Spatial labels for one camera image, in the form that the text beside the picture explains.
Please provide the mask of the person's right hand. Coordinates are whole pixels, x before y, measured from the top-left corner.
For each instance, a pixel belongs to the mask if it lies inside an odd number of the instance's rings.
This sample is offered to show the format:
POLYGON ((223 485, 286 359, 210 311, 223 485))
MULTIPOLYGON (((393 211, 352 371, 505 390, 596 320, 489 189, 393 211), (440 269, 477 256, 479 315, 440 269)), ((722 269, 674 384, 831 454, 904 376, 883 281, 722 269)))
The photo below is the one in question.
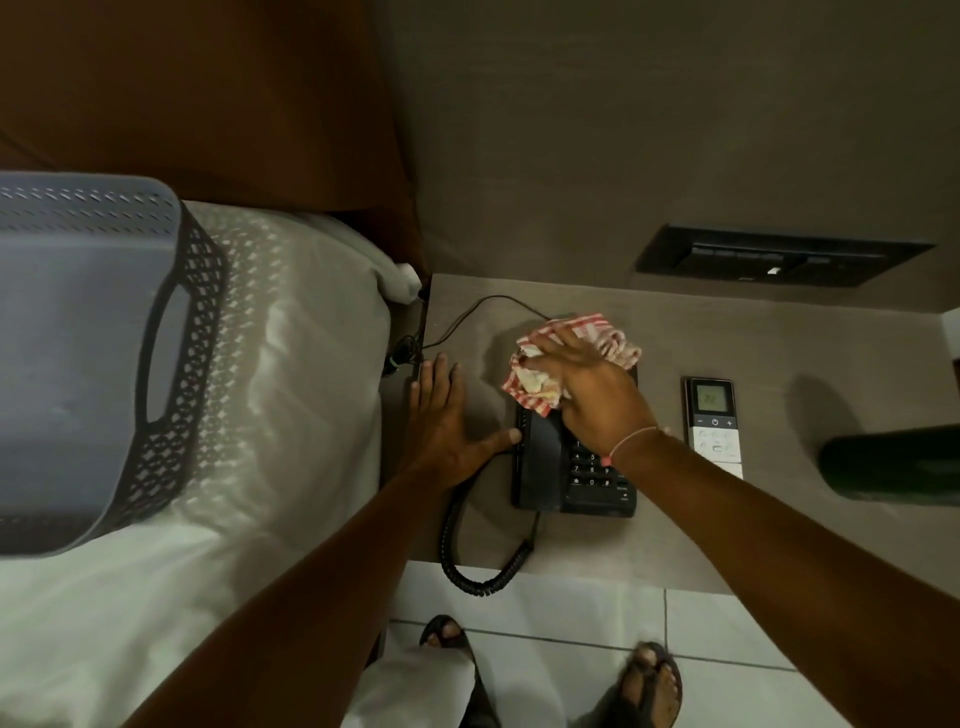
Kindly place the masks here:
POLYGON ((601 383, 560 383, 570 394, 561 404, 567 428, 621 473, 642 467, 661 430, 630 374, 602 357, 601 383))

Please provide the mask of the black telephone handset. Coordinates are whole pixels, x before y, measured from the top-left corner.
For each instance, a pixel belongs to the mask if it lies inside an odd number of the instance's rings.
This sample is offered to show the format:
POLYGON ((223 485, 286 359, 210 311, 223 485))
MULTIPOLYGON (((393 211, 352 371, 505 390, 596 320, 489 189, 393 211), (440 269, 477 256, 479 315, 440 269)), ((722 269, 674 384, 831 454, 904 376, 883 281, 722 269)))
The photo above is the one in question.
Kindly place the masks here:
POLYGON ((522 438, 511 460, 511 505, 538 513, 561 512, 567 489, 568 456, 560 414, 553 411, 542 416, 517 404, 514 424, 522 438))

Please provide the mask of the red white checked cloth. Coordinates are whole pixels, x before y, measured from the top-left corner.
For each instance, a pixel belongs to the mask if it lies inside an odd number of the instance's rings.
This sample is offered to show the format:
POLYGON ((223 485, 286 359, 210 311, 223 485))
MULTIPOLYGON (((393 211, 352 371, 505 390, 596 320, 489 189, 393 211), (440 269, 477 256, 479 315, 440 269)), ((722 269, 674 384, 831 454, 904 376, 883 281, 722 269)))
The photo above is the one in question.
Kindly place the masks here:
POLYGON ((531 370, 522 364, 528 358, 538 358, 541 350, 531 343, 532 335, 542 335, 561 343, 558 328, 568 328, 583 342, 589 343, 606 361, 619 366, 630 375, 642 358, 642 349, 628 341, 623 330, 613 326, 603 314, 593 313, 566 319, 548 319, 531 333, 516 341, 516 350, 510 357, 509 371, 501 390, 521 407, 547 417, 570 399, 570 392, 549 373, 531 370))

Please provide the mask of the person's left forearm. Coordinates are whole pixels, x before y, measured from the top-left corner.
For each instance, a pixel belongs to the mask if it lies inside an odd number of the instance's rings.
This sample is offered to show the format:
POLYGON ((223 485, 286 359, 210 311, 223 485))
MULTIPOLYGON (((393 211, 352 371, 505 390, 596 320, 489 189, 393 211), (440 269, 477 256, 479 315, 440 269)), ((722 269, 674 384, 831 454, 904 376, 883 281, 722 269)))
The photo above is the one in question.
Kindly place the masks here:
POLYGON ((398 474, 211 633, 125 728, 339 728, 415 540, 466 478, 398 474))

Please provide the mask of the person's right forearm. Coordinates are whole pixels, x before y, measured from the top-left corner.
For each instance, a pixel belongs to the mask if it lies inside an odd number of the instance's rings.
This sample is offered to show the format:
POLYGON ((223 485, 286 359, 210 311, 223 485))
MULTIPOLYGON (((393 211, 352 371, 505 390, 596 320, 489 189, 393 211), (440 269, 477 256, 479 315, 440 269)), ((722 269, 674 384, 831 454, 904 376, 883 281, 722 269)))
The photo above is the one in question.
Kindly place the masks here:
POLYGON ((663 433, 624 473, 852 728, 960 728, 960 600, 663 433))

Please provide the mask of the white pillow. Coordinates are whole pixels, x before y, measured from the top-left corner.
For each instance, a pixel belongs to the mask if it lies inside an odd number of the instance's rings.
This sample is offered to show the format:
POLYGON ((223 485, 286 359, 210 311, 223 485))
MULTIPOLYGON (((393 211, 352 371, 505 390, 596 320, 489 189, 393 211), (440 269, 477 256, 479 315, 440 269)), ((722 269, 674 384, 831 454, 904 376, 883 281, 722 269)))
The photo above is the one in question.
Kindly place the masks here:
POLYGON ((411 264, 393 261, 368 237, 328 214, 300 212, 294 213, 294 217, 366 258, 373 266, 378 289, 387 301, 411 305, 419 297, 423 284, 411 264))

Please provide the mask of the white remote control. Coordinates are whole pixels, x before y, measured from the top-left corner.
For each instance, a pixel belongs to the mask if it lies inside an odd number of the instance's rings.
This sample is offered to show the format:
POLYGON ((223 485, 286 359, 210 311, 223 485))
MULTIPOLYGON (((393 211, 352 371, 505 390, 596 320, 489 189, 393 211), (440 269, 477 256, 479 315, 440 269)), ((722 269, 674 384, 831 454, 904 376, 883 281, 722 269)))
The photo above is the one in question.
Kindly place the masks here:
POLYGON ((729 379, 684 376, 681 391, 685 443, 713 465, 743 480, 734 383, 729 379))

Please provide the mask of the white bed sheet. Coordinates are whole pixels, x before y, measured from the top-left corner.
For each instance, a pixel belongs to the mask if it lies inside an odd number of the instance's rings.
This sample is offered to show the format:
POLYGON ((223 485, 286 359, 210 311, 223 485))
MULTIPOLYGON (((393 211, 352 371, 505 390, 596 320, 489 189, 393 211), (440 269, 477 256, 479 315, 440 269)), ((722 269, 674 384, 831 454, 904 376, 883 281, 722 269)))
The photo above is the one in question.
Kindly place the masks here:
POLYGON ((372 263, 295 214, 186 206, 229 262, 196 464, 159 515, 0 562, 0 728, 119 728, 378 491, 372 263))

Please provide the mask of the black left sandal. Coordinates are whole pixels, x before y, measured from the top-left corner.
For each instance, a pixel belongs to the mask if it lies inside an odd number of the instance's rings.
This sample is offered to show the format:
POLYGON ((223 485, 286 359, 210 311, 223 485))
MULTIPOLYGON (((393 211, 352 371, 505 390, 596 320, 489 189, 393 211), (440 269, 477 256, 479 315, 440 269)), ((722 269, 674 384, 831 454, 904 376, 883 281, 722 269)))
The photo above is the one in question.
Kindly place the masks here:
POLYGON ((484 685, 466 630, 448 614, 435 615, 424 627, 418 645, 430 668, 438 670, 430 686, 438 689, 443 728, 502 728, 484 685))

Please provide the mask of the black sandal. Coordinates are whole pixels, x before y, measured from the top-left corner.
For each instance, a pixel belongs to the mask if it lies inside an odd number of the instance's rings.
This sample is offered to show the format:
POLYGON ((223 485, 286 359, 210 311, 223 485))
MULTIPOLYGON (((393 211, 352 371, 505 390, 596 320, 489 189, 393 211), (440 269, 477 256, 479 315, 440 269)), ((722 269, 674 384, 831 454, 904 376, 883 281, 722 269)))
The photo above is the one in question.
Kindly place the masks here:
POLYGON ((674 657, 655 641, 638 642, 597 728, 675 728, 684 698, 674 657))
POLYGON ((448 614, 435 615, 424 627, 418 645, 430 668, 438 670, 430 686, 438 689, 443 728, 502 728, 484 685, 466 630, 448 614))

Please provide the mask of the person's white trouser leg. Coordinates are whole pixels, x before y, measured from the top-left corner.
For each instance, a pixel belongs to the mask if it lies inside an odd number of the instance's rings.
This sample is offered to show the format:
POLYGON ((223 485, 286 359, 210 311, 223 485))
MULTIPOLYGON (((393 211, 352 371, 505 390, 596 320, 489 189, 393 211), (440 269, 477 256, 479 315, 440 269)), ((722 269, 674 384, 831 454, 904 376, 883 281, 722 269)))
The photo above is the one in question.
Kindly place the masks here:
POLYGON ((340 728, 444 728, 439 689, 430 678, 439 675, 428 665, 419 645, 405 648, 367 667, 360 676, 340 728))

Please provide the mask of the grey perforated plastic basket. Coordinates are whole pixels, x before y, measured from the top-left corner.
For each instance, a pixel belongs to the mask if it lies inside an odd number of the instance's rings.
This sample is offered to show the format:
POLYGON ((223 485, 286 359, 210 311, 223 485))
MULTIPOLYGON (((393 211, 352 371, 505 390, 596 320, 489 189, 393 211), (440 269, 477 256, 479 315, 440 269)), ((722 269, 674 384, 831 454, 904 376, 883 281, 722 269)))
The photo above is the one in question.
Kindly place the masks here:
POLYGON ((0 171, 0 560, 183 491, 228 271, 157 179, 0 171))

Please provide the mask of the dark green bottle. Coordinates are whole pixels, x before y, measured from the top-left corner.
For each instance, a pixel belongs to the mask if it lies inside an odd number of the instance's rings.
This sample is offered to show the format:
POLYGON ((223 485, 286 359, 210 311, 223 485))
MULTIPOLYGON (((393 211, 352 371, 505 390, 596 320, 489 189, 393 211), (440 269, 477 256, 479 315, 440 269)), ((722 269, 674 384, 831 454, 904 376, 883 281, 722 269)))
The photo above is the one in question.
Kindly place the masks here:
POLYGON ((849 500, 960 508, 960 423, 833 438, 815 462, 849 500))

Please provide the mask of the brown headboard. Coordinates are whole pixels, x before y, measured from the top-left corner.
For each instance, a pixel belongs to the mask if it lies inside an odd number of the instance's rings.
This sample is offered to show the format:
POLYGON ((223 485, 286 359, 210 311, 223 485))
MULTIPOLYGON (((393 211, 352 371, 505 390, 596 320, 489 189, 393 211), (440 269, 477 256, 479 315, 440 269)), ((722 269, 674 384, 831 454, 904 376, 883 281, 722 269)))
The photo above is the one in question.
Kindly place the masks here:
POLYGON ((367 0, 0 0, 0 169, 330 213, 430 273, 367 0))

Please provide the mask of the black wall switch panel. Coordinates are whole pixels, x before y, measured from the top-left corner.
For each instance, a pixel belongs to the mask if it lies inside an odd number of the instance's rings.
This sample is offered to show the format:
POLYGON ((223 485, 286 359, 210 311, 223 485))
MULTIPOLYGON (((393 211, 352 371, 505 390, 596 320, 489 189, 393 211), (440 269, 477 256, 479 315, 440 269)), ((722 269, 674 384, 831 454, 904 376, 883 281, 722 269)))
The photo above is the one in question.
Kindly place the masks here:
POLYGON ((708 282, 853 289, 934 248, 919 240, 665 224, 632 269, 708 282))

